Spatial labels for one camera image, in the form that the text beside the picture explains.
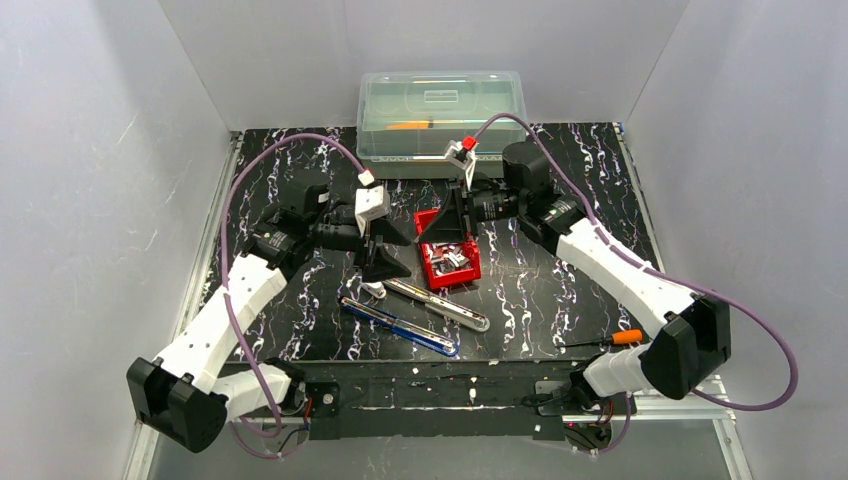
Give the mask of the red plastic bin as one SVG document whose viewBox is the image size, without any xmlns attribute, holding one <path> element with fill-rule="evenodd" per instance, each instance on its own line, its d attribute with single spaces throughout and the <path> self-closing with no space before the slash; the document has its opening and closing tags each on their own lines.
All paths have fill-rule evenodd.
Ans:
<svg viewBox="0 0 848 480">
<path fill-rule="evenodd" d="M 462 243 L 419 243 L 418 250 L 431 290 L 468 284 L 482 277 L 480 250 L 473 239 Z"/>
</svg>

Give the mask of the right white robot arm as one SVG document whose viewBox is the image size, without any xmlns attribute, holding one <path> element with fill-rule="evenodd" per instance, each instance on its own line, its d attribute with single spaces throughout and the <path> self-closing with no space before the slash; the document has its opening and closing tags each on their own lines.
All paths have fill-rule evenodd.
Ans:
<svg viewBox="0 0 848 480">
<path fill-rule="evenodd" d="M 634 317 L 648 342 L 593 357 L 570 375 L 568 398 L 589 401 L 641 390 L 680 400 L 729 358 L 727 303 L 649 274 L 648 263 L 594 226 L 556 192 L 550 165 L 529 141 L 502 154 L 502 182 L 453 181 L 420 243 L 476 238 L 482 222 L 516 219 L 524 235 L 587 275 Z"/>
</svg>

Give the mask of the blue stapler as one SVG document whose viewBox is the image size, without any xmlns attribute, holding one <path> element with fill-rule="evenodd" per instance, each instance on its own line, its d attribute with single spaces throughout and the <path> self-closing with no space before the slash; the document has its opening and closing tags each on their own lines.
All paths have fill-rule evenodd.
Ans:
<svg viewBox="0 0 848 480">
<path fill-rule="evenodd" d="M 446 357 L 453 357 L 459 351 L 458 344 L 453 339 L 410 323 L 383 310 L 363 304 L 346 296 L 339 298 L 339 305 L 342 310 L 360 319 L 380 325 L 399 337 L 424 346 Z"/>
</svg>

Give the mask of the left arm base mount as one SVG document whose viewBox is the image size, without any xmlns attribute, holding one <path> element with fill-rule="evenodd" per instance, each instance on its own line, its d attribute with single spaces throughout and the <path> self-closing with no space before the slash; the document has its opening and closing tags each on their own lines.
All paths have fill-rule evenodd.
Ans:
<svg viewBox="0 0 848 480">
<path fill-rule="evenodd" d="M 278 404 L 281 416 L 307 419 L 336 417 L 341 389 L 336 382 L 307 381 L 290 386 Z"/>
</svg>

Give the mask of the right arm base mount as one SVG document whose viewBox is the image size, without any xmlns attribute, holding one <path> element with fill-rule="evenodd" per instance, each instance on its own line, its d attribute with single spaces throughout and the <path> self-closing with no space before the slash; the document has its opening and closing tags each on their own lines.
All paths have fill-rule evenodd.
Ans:
<svg viewBox="0 0 848 480">
<path fill-rule="evenodd" d="M 637 412 L 635 400 L 625 394 L 599 397 L 589 391 L 585 382 L 573 385 L 570 379 L 536 381 L 533 391 L 517 404 L 534 410 L 540 416 L 587 416 L 598 425 L 609 423 L 616 415 Z"/>
</svg>

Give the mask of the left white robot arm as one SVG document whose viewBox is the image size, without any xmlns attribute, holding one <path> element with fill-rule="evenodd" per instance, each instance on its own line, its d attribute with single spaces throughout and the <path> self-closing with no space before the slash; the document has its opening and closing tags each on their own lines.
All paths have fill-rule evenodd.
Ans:
<svg viewBox="0 0 848 480">
<path fill-rule="evenodd" d="M 329 182 L 320 171 L 296 172 L 243 252 L 222 260 L 221 285 L 179 336 L 153 360 L 132 363 L 126 378 L 139 421 L 198 453 L 227 423 L 262 407 L 276 418 L 308 407 L 304 372 L 282 360 L 257 362 L 248 327 L 318 248 L 353 253 L 367 283 L 411 274 L 385 249 L 411 242 L 388 220 L 386 187 L 364 172 L 347 202 Z"/>
</svg>

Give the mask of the black silver stapler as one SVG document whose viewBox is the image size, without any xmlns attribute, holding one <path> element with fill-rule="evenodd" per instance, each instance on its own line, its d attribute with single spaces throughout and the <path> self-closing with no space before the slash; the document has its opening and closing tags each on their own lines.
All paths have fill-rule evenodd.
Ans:
<svg viewBox="0 0 848 480">
<path fill-rule="evenodd" d="M 472 331 L 485 333 L 490 329 L 491 322 L 482 313 L 442 298 L 418 286 L 398 279 L 386 280 L 383 284 L 389 290 L 418 301 L 428 310 L 465 326 Z"/>
</svg>

